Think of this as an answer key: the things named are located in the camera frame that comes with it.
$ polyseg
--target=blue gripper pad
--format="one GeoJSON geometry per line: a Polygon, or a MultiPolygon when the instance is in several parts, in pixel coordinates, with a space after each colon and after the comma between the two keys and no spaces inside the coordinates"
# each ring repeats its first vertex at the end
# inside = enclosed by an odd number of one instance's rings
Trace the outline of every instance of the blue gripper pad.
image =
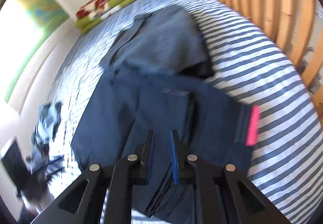
{"type": "Polygon", "coordinates": [[[173,179],[175,185],[179,185],[179,177],[178,177],[178,160],[177,160],[177,153],[176,147],[174,142],[174,135],[171,131],[171,156],[172,156],[172,170],[173,170],[173,179]]]}

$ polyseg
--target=metal rivet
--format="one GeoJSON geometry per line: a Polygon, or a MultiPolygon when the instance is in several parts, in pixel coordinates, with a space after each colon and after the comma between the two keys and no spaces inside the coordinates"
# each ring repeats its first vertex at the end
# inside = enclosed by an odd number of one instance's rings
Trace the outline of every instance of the metal rivet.
{"type": "Polygon", "coordinates": [[[225,166],[225,169],[227,170],[227,171],[234,171],[235,170],[235,165],[232,165],[232,164],[227,164],[226,166],[225,166]]]}
{"type": "Polygon", "coordinates": [[[188,156],[187,156],[187,159],[188,159],[189,161],[196,161],[196,160],[197,160],[197,156],[196,156],[196,155],[188,155],[188,156]]]}
{"type": "Polygon", "coordinates": [[[97,171],[100,169],[100,166],[98,164],[93,164],[90,166],[91,171],[97,171]]]}
{"type": "Polygon", "coordinates": [[[138,156],[136,156],[135,154],[132,154],[132,155],[128,156],[129,161],[136,161],[137,159],[138,159],[138,156]]]}

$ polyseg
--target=bed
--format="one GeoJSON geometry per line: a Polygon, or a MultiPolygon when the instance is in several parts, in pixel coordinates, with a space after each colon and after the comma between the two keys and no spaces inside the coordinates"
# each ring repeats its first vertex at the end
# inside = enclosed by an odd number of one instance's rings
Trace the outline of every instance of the bed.
{"type": "MultiPolygon", "coordinates": [[[[206,82],[237,101],[260,106],[249,179],[292,223],[306,223],[323,196],[323,135],[311,95],[271,39],[218,0],[138,0],[78,39],[47,98],[63,103],[50,156],[64,155],[65,172],[53,179],[50,192],[57,197],[80,174],[70,143],[103,73],[99,61],[135,15],[171,4],[185,8],[205,38],[214,69],[206,82]]],[[[134,223],[161,222],[134,210],[132,218],[134,223]]]]}

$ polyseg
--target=stack of blankets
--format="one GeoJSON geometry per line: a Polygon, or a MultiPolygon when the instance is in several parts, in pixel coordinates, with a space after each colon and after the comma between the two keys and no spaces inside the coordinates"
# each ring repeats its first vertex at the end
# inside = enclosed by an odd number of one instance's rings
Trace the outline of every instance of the stack of blankets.
{"type": "Polygon", "coordinates": [[[75,27],[86,34],[110,15],[136,0],[91,0],[76,13],[75,27]]]}

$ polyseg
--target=striped fabric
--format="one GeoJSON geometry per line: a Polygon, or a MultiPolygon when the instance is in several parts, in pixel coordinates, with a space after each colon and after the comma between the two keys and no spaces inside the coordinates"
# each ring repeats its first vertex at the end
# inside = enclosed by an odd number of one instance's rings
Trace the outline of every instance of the striped fabric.
{"type": "MultiPolygon", "coordinates": [[[[79,38],[48,97],[63,102],[50,154],[63,154],[66,167],[50,191],[59,195],[80,174],[70,143],[103,72],[99,61],[117,33],[129,28],[135,15],[171,4],[185,8],[204,35],[215,72],[206,82],[238,101],[260,106],[259,140],[249,179],[292,223],[306,223],[323,196],[323,138],[310,95],[275,44],[217,0],[138,0],[79,38]]],[[[135,223],[156,221],[138,217],[135,211],[133,215],[135,223]]]]}

